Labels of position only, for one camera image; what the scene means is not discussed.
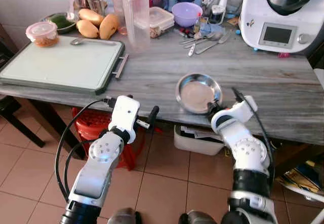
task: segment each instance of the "appliance display screen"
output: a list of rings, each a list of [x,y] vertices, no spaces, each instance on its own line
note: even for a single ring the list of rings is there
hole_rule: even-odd
[[[267,27],[263,40],[273,41],[278,43],[289,43],[291,29]]]

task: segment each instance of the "tiled floor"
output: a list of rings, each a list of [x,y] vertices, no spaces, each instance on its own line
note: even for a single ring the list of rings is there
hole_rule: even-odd
[[[71,119],[68,107],[55,108],[65,122]],[[46,145],[37,147],[0,119],[1,223],[58,223],[65,202],[53,175],[57,142],[28,113],[20,110],[16,116]],[[144,224],[176,224],[180,214],[192,209],[205,211],[220,223],[232,185],[232,159],[224,152],[211,157],[178,150],[173,145],[172,128],[161,124],[159,127],[164,132],[154,134],[152,141],[146,135],[136,170],[114,171],[99,224],[106,223],[107,218],[123,207],[140,211]],[[72,160],[70,185],[83,164]],[[278,183],[272,198],[280,224],[310,223],[324,208],[321,203],[284,190]]]

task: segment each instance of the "black chair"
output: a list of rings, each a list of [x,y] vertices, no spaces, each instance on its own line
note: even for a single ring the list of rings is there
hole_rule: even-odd
[[[45,143],[13,115],[20,107],[21,105],[11,96],[0,99],[0,115],[36,145],[43,147]]]

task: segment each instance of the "clear plastic container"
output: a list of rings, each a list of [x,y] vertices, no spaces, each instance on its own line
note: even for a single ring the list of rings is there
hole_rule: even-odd
[[[150,8],[150,37],[156,38],[174,26],[174,15],[162,8]]]
[[[142,52],[150,44],[150,16],[148,0],[123,0],[127,36],[131,46]]]
[[[113,9],[115,11],[115,14],[118,17],[118,32],[120,34],[127,34],[126,29],[126,22],[125,22],[125,15],[124,15],[124,9],[123,9],[123,0],[112,0],[113,2]]]
[[[26,29],[26,36],[39,47],[53,46],[59,41],[57,26],[52,22],[38,22]]]

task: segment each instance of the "black cable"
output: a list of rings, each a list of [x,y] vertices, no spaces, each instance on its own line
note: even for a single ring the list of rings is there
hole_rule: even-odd
[[[108,103],[109,100],[108,99],[99,99],[99,100],[96,100],[96,101],[93,101],[89,104],[87,104],[86,106],[84,106],[78,113],[77,115],[69,122],[69,124],[66,126],[65,130],[63,131],[63,134],[62,134],[62,137],[60,139],[60,142],[59,142],[59,145],[57,147],[57,152],[56,152],[56,156],[55,156],[55,167],[54,167],[54,171],[55,171],[55,175],[56,175],[56,180],[57,180],[57,183],[60,187],[60,190],[63,194],[63,197],[65,199],[65,201],[67,202],[68,201],[68,194],[67,194],[67,191],[64,189],[64,186],[63,186],[63,183],[61,181],[61,178],[60,178],[60,173],[59,173],[59,158],[60,158],[60,154],[61,154],[61,150],[62,150],[62,146],[64,144],[64,139],[65,139],[65,135],[67,133],[67,131],[69,130],[69,128],[71,127],[71,125],[75,122],[75,120],[87,109],[89,108],[91,105],[97,103],[97,102],[105,102],[105,103]]]
[[[269,155],[269,160],[270,160],[270,164],[269,164],[269,174],[270,174],[269,179],[270,179],[270,182],[269,182],[269,185],[270,185],[270,188],[271,188],[272,183],[274,181],[274,165],[273,165],[274,161],[273,161],[272,150],[271,150],[271,146],[270,146],[270,143],[269,143],[269,140],[268,140],[267,132],[263,127],[263,124],[262,124],[262,122],[261,122],[261,120],[259,118],[259,115],[257,114],[257,112],[255,112],[255,110],[253,109],[253,107],[251,106],[249,101],[244,97],[244,95],[234,87],[232,87],[232,90],[233,90],[236,97],[239,97],[242,101],[244,100],[247,103],[248,107],[250,108],[250,110],[252,111],[254,117],[257,119],[257,121],[258,121],[258,123],[260,125],[261,131],[262,131],[262,136],[263,136],[263,139],[265,141],[265,145],[266,145],[268,155]]]
[[[70,189],[69,189],[69,185],[68,185],[68,182],[67,182],[67,171],[68,171],[68,168],[69,168],[71,157],[72,157],[73,153],[76,151],[76,149],[78,149],[79,147],[81,147],[82,145],[84,145],[86,143],[91,143],[93,141],[95,141],[95,140],[83,141],[83,142],[80,142],[80,143],[76,144],[72,148],[72,150],[69,152],[69,155],[66,158],[65,167],[64,167],[63,181],[64,181],[65,191],[66,191],[67,195],[70,194]]]

